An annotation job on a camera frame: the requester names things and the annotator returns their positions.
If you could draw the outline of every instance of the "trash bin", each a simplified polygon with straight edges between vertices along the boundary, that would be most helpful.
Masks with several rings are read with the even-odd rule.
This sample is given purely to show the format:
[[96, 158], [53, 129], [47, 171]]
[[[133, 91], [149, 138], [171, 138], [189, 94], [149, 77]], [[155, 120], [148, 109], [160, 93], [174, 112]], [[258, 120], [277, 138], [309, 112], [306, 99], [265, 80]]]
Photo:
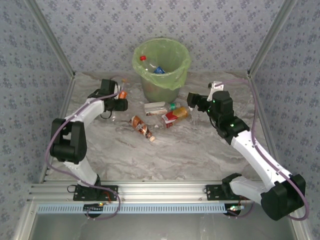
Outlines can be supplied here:
[[[153, 59], [165, 71], [156, 74], [146, 71], [140, 56]], [[142, 43], [134, 50], [133, 69], [141, 76], [145, 98], [153, 102], [173, 102], [181, 87], [185, 85], [191, 58], [185, 46], [168, 38], [154, 38]]]

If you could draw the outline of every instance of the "plastic bottle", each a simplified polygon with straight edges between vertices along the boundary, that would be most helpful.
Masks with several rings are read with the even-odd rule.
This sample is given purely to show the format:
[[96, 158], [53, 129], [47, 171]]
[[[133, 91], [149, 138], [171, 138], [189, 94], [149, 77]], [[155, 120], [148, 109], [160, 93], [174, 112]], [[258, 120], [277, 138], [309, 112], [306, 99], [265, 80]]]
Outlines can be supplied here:
[[115, 96], [114, 98], [115, 99], [125, 99], [128, 94], [127, 94], [126, 90], [122, 91], [122, 89], [124, 89], [124, 87], [127, 87], [127, 86], [128, 86], [127, 79], [123, 78], [121, 80], [121, 82], [117, 81], [117, 85], [115, 85], [115, 87], [114, 87], [114, 92], [115, 93], [120, 92], [120, 93], [117, 96]]
[[100, 114], [100, 117], [103, 121], [105, 121], [107, 124], [110, 123], [124, 123], [128, 122], [131, 119], [132, 114], [130, 114], [128, 111], [105, 111]]
[[161, 115], [180, 108], [179, 102], [167, 103], [165, 101], [146, 103], [144, 111], [146, 116]]
[[147, 60], [146, 56], [141, 56], [140, 61], [144, 69], [154, 74], [165, 74], [166, 72], [153, 60]]
[[140, 119], [140, 117], [133, 116], [129, 123], [135, 130], [149, 139], [150, 142], [153, 142], [156, 139], [155, 136], [152, 136], [152, 133], [149, 131], [147, 125]]
[[175, 109], [171, 112], [168, 112], [165, 115], [162, 115], [163, 124], [165, 128], [170, 128], [171, 126], [177, 124], [181, 120], [185, 119], [190, 115], [192, 112], [191, 107], [180, 107], [178, 109]]

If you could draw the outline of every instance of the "marble surface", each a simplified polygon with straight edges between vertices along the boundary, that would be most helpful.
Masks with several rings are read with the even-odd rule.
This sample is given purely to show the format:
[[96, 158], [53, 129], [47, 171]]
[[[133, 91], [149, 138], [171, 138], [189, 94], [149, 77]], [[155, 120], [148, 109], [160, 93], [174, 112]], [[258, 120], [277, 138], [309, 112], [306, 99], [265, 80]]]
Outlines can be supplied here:
[[[68, 114], [78, 109], [87, 96], [98, 89], [101, 78], [110, 73], [76, 73], [75, 86]], [[191, 116], [168, 129], [156, 128], [157, 117], [145, 116], [144, 98], [140, 77], [134, 73], [121, 74], [128, 79], [126, 112], [117, 112], [112, 119], [97, 117], [86, 129], [87, 159], [102, 180], [221, 180], [232, 173], [240, 173], [253, 180], [260, 179], [248, 162], [211, 126], [208, 116], [194, 110]], [[190, 72], [177, 102], [187, 105], [189, 92], [207, 95], [208, 83], [232, 80], [245, 76], [244, 72]], [[239, 83], [224, 87], [233, 98], [235, 114], [251, 126], [254, 117], [250, 89]], [[138, 115], [156, 137], [148, 141], [136, 132], [129, 119]], [[256, 136], [266, 148], [260, 122]], [[63, 163], [53, 160], [53, 165], [67, 170]], [[47, 172], [46, 180], [66, 180], [68, 176]]]

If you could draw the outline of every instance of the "bottle label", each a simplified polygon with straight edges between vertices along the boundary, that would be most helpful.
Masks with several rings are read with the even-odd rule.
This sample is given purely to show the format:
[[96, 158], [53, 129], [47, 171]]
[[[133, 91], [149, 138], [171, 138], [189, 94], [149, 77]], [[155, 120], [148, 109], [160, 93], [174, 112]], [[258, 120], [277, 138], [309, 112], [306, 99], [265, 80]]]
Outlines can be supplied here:
[[178, 119], [176, 119], [176, 120], [174, 120], [174, 121], [172, 121], [172, 122], [166, 123], [166, 124], [165, 124], [165, 127], [168, 129], [168, 128], [172, 127], [173, 125], [179, 123], [180, 121], [182, 121], [182, 120], [185, 119], [186, 117], [187, 117], [187, 116], [181, 116], [181, 117], [179, 117]]
[[149, 131], [147, 125], [138, 116], [133, 116], [129, 123], [135, 130], [144, 135], [147, 139], [151, 138], [152, 133]]
[[184, 107], [180, 107], [171, 112], [168, 112], [165, 115], [162, 115], [162, 118], [166, 124], [172, 123], [178, 118], [186, 118], [188, 116], [188, 112]]
[[167, 109], [160, 109], [160, 110], [154, 110], [154, 111], [146, 111], [146, 116], [152, 116], [152, 115], [160, 115], [160, 114], [166, 114], [168, 111]]
[[160, 66], [158, 66], [158, 67], [156, 68], [156, 70], [154, 70], [153, 73], [154, 73], [154, 74], [165, 74], [166, 72], [165, 72]]

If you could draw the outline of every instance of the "small plastic bottle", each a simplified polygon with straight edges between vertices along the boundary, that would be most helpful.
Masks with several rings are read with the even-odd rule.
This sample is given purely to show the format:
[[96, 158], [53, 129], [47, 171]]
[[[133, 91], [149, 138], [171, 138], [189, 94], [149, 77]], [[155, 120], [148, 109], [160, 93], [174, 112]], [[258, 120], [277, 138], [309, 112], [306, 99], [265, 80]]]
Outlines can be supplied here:
[[168, 112], [165, 115], [162, 115], [163, 125], [165, 128], [170, 128], [173, 125], [177, 124], [181, 120], [187, 118], [192, 112], [191, 107], [180, 107], [171, 112]]
[[115, 99], [125, 99], [127, 98], [127, 90], [126, 88], [128, 87], [128, 80], [123, 78], [120, 81], [117, 81], [117, 85], [114, 87], [114, 92], [120, 92], [117, 96], [115, 96]]
[[140, 61], [144, 69], [154, 74], [165, 74], [166, 72], [153, 60], [147, 60], [146, 56], [141, 56]]
[[160, 102], [146, 103], [144, 105], [144, 111], [146, 116], [162, 115], [178, 108], [180, 108], [179, 102], [167, 103], [164, 101], [160, 101]]
[[132, 113], [128, 111], [105, 111], [101, 113], [100, 117], [106, 123], [127, 123], [130, 120]]

